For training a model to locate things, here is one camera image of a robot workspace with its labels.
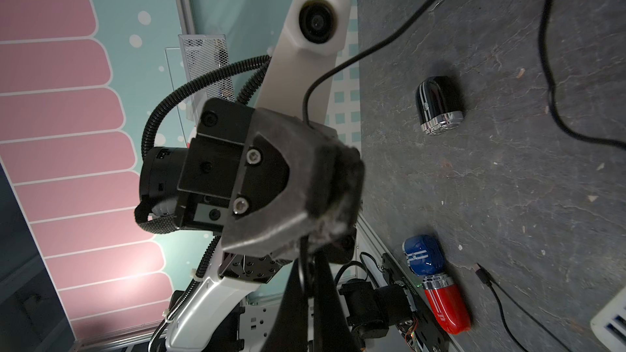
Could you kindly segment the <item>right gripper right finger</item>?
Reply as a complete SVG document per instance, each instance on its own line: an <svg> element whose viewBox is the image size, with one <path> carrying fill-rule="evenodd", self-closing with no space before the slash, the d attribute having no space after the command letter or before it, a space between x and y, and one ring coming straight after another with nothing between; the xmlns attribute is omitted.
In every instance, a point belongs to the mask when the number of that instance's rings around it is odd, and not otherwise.
<svg viewBox="0 0 626 352"><path fill-rule="evenodd" d="M360 351L350 334L329 262L323 251L314 256L314 351Z"/></svg>

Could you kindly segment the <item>black silver electric shaver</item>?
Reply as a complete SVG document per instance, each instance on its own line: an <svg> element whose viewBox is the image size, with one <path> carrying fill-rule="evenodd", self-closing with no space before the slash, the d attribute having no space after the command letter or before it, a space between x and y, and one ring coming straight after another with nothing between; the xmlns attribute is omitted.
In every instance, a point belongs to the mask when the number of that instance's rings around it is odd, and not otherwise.
<svg viewBox="0 0 626 352"><path fill-rule="evenodd" d="M465 118L461 93L450 77L427 78L416 90L416 106L422 131L440 135L457 128Z"/></svg>

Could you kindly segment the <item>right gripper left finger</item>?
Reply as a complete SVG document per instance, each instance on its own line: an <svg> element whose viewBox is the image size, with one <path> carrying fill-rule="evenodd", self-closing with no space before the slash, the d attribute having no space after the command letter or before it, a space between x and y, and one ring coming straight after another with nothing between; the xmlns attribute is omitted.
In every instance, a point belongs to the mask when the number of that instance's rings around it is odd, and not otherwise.
<svg viewBox="0 0 626 352"><path fill-rule="evenodd" d="M304 352L308 350L308 300L310 272L308 260L294 262L272 330L262 351Z"/></svg>

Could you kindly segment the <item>white power strip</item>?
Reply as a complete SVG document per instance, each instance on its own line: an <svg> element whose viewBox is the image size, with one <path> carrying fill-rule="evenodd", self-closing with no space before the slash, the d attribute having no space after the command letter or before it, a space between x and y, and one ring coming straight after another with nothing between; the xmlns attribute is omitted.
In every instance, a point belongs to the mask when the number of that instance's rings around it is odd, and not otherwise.
<svg viewBox="0 0 626 352"><path fill-rule="evenodd" d="M626 352L625 295L623 288L590 321L595 337L612 352Z"/></svg>

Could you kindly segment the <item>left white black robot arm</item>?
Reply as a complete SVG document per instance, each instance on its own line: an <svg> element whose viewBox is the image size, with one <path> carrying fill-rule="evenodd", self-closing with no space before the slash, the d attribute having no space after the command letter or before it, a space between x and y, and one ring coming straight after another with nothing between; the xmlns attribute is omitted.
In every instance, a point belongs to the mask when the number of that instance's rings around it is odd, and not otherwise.
<svg viewBox="0 0 626 352"><path fill-rule="evenodd" d="M144 231L210 231L188 287L154 332L151 351L203 351L225 319L285 264L292 267L265 351L355 351L330 270L350 261L365 166L328 127L249 100L263 85L268 55L192 79L156 106L143 129L140 203ZM209 99L185 148L156 144L179 103L241 73L235 101Z"/></svg>

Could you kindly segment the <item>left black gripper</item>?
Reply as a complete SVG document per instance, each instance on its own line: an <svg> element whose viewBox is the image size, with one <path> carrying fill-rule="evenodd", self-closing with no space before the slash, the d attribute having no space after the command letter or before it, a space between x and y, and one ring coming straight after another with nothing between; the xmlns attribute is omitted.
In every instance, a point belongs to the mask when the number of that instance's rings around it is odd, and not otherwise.
<svg viewBox="0 0 626 352"><path fill-rule="evenodd" d="M221 277L267 283L306 251L354 254L365 163L326 125L210 99L179 179L185 228L222 236Z"/></svg>

